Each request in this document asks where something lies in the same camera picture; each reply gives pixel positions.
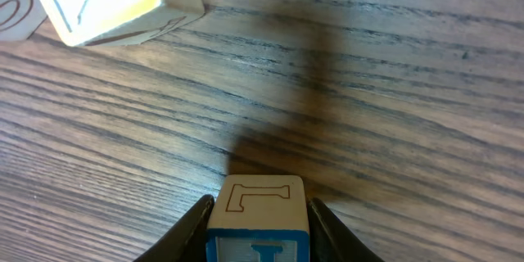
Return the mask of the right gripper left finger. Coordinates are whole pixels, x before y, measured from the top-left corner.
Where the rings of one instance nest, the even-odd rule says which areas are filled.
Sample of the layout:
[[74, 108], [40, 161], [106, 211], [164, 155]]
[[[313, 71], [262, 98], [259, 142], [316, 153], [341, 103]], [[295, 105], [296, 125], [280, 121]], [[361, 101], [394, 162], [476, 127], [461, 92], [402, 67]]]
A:
[[133, 262], [206, 262], [206, 229], [215, 199], [202, 196], [168, 232]]

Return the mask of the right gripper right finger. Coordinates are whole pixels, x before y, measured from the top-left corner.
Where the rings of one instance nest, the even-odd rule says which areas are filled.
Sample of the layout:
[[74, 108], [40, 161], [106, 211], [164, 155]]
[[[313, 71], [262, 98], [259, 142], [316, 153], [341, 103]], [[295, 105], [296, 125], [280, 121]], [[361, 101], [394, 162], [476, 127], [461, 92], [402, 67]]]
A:
[[307, 202], [312, 262], [384, 262], [318, 198]]

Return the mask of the blue P block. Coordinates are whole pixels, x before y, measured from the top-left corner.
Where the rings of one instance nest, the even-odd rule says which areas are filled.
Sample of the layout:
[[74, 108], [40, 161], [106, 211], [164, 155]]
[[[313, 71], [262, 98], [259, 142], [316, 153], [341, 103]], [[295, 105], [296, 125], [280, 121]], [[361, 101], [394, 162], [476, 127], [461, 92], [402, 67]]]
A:
[[309, 220], [302, 178], [226, 177], [207, 224], [206, 259], [309, 262]]

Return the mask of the yellow block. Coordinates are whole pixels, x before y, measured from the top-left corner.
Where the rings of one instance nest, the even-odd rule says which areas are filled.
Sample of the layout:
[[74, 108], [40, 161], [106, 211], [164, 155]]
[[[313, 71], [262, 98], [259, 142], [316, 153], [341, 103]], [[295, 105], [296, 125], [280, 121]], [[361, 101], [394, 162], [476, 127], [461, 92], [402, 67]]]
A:
[[202, 0], [40, 0], [70, 47], [144, 43], [205, 13]]

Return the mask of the green Z block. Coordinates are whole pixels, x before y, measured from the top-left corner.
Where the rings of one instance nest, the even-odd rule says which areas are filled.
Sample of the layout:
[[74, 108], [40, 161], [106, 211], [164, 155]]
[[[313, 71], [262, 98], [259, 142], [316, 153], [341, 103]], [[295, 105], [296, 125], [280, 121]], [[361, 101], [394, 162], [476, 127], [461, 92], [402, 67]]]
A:
[[1, 0], [1, 41], [26, 40], [46, 18], [39, 0]]

